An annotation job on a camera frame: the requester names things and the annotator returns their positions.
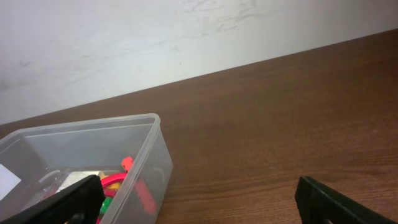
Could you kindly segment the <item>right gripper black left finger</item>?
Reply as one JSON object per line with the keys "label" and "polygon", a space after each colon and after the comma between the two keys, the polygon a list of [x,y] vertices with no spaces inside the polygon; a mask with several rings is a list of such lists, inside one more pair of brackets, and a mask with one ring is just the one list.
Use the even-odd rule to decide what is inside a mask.
{"label": "right gripper black left finger", "polygon": [[104,200],[100,177],[89,175],[1,224],[96,224]]}

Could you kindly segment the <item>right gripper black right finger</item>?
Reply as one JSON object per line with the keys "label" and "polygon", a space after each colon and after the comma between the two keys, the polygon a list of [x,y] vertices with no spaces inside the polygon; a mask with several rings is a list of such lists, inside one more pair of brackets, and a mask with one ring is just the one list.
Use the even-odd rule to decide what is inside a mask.
{"label": "right gripper black right finger", "polygon": [[295,201],[303,224],[397,224],[309,176],[299,178]]}

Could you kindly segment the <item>orange bit holder strip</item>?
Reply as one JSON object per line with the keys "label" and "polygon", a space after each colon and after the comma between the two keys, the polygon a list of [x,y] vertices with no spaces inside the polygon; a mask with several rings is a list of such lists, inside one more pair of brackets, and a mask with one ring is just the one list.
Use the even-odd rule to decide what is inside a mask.
{"label": "orange bit holder strip", "polygon": [[[133,164],[134,160],[132,157],[125,157],[121,162],[121,165],[126,172],[131,170]],[[134,190],[139,197],[139,201],[142,204],[144,211],[149,215],[155,215],[157,205],[143,178],[140,177],[136,180]]]}

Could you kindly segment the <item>clear plastic container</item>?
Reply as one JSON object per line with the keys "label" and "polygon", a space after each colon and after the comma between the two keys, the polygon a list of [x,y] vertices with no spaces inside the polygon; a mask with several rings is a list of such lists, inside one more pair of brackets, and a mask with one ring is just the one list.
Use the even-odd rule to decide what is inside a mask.
{"label": "clear plastic container", "polygon": [[[134,164],[119,185],[102,223],[154,223],[173,163],[160,118],[140,114],[19,129],[1,139],[1,219],[25,210],[37,182],[52,171],[121,170]],[[157,211],[146,213],[134,185],[143,178]]]}

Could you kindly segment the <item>clear bag of wall plugs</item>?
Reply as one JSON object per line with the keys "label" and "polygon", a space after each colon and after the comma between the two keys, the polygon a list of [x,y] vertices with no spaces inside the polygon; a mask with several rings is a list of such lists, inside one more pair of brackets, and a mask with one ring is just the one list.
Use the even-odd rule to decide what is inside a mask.
{"label": "clear bag of wall plugs", "polygon": [[103,179],[119,172],[121,170],[52,171],[37,182],[38,189],[34,190],[34,196],[29,200],[25,208],[45,200],[89,175],[97,175],[100,179]]}

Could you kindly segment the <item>red handled pliers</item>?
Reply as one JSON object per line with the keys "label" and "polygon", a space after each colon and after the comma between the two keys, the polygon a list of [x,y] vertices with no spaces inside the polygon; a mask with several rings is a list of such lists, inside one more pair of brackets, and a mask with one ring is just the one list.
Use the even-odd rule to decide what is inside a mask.
{"label": "red handled pliers", "polygon": [[103,215],[107,212],[113,198],[115,198],[118,189],[112,189],[111,186],[113,184],[121,185],[127,174],[125,172],[120,172],[117,174],[109,175],[101,179],[101,185],[103,188],[105,199],[102,203],[102,206],[99,210],[99,216],[97,218],[96,224],[99,224]]}

